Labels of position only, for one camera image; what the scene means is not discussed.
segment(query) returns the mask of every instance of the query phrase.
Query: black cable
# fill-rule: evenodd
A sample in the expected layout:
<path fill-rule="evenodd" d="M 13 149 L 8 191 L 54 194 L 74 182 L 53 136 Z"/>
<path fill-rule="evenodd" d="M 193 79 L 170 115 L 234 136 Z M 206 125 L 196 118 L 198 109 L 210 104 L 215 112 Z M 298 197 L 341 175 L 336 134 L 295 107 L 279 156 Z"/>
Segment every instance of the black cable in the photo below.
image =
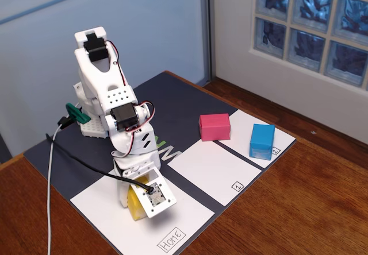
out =
<path fill-rule="evenodd" d="M 138 186 L 142 187 L 143 189 L 147 190 L 148 193 L 151 193 L 154 190 L 154 188 L 152 186 L 145 185 L 144 183 L 141 183 L 139 181 L 136 181 L 136 180 L 133 180 L 133 179 L 128 179 L 126 177 L 111 175 L 111 174 L 109 174 L 107 172 L 104 172 L 104 171 L 101 171 L 99 169 L 96 169 L 96 168 L 92 167 L 91 165 L 85 163 L 83 160 L 81 160 L 78 157 L 76 157 L 73 154 L 71 154 L 66 148 L 62 147 L 59 143 L 57 143 L 56 141 L 52 140 L 52 138 L 48 134 L 46 134 L 46 139 L 49 142 L 53 142 L 53 144 L 56 147 L 58 147 L 60 150 L 62 150 L 68 157 L 70 157 L 70 158 L 78 161 L 79 163 L 81 163 L 82 165 L 84 165 L 85 167 L 87 167 L 88 169 L 90 169 L 92 171 L 95 171 L 97 173 L 100 173 L 100 174 L 102 174 L 104 176 L 112 177 L 113 179 L 117 179 L 117 180 L 121 180 L 121 181 L 125 181 L 125 182 L 131 183 L 131 184 L 138 185 Z"/>

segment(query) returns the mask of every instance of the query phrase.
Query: red wire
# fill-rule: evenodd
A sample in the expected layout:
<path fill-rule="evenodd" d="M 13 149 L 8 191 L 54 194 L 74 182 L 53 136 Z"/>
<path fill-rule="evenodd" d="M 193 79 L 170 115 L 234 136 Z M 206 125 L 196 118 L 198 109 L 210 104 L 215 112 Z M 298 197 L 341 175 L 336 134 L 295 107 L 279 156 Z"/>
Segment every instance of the red wire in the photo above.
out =
<path fill-rule="evenodd" d="M 125 155 L 123 155 L 121 157 L 121 159 L 123 159 L 124 157 L 127 157 L 127 155 L 129 155 L 132 151 L 132 148 L 133 148 L 133 143 L 134 143 L 134 132 L 132 132 L 132 136 L 131 136 L 131 145 L 129 147 L 129 150 L 127 151 L 127 153 Z"/>
<path fill-rule="evenodd" d="M 126 86 L 125 84 L 125 79 L 124 79 L 124 75 L 122 74 L 122 70 L 120 68 L 120 65 L 119 65 L 119 51 L 117 50 L 116 46 L 114 45 L 114 43 L 110 40 L 107 40 L 109 43 L 111 43 L 111 45 L 113 46 L 113 49 L 116 53 L 116 56 L 117 56 L 117 67 L 119 68 L 119 71 L 120 71 L 120 74 L 121 74 L 121 78 L 122 78 L 122 83 Z"/>
<path fill-rule="evenodd" d="M 149 117 L 149 118 L 147 118 L 147 120 L 146 121 L 144 121 L 141 125 L 139 125 L 138 127 L 134 127 L 133 129 L 125 129 L 125 131 L 126 132 L 135 132 L 136 130 L 139 130 L 144 124 L 146 124 L 147 122 L 149 122 L 153 117 L 154 117 L 154 115 L 155 115 L 155 106 L 154 106 L 154 104 L 152 104 L 150 101 L 143 101 L 143 102 L 141 102 L 141 104 L 139 104 L 138 106 L 141 106 L 141 105 L 143 105 L 143 104 L 150 104 L 151 106 L 152 106 L 152 114 L 151 114 L 151 116 Z"/>
<path fill-rule="evenodd" d="M 132 148 L 133 148 L 133 143 L 134 143 L 134 133 L 136 132 L 136 130 L 139 130 L 144 124 L 146 124 L 147 122 L 149 122 L 155 115 L 155 106 L 154 104 L 152 104 L 150 101 L 143 101 L 141 102 L 141 104 L 139 104 L 138 106 L 141 106 L 141 105 L 144 105 L 144 104 L 150 104 L 152 106 L 152 114 L 149 118 L 147 118 L 147 120 L 145 120 L 141 125 L 139 125 L 138 127 L 134 127 L 133 129 L 125 129 L 125 131 L 127 133 L 132 133 L 132 136 L 131 136 L 131 144 L 130 144 L 130 147 L 129 147 L 129 150 L 127 151 L 127 153 L 125 155 L 123 155 L 122 157 L 120 157 L 121 159 L 123 159 L 124 157 L 127 157 L 127 155 L 130 154 L 130 152 L 132 151 Z"/>

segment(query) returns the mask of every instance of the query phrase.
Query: white breadboard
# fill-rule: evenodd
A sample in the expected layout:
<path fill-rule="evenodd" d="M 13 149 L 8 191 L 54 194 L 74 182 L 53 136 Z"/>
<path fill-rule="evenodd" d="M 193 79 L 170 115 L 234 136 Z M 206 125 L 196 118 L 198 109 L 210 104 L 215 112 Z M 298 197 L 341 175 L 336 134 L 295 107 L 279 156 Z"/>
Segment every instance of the white breadboard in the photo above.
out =
<path fill-rule="evenodd" d="M 106 138 L 108 132 L 102 126 L 99 118 L 91 118 L 91 120 L 85 124 L 79 124 L 80 131 L 84 136 Z"/>

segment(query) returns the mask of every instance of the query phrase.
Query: white cable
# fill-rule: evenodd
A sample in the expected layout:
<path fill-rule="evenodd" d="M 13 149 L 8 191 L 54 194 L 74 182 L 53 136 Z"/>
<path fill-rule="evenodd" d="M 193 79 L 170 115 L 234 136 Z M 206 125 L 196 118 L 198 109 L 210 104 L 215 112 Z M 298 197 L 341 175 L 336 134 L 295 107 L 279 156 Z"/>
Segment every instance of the white cable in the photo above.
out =
<path fill-rule="evenodd" d="M 60 130 L 62 126 L 58 126 L 55 130 L 55 133 L 53 134 L 52 140 L 55 141 L 56 134 Z M 50 216 L 50 191 L 51 191 L 51 166 L 52 166 L 52 153 L 53 153 L 53 142 L 51 143 L 50 147 L 50 158 L 48 162 L 48 173 L 47 173 L 47 231 L 48 231 L 48 237 L 47 237 L 47 255 L 51 254 L 51 216 Z"/>

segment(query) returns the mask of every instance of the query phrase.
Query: green clip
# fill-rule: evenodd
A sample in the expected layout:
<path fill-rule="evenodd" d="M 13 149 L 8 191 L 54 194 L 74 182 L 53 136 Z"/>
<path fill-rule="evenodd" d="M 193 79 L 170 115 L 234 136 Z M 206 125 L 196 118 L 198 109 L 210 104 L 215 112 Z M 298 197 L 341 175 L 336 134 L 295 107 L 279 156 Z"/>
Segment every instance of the green clip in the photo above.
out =
<path fill-rule="evenodd" d="M 91 118 L 87 114 L 82 113 L 79 109 L 77 109 L 71 103 L 67 103 L 65 105 L 65 107 L 67 108 L 67 111 L 69 113 L 69 117 L 73 121 L 78 121 L 81 124 L 85 124 L 85 123 L 87 123 L 88 121 L 91 120 Z"/>

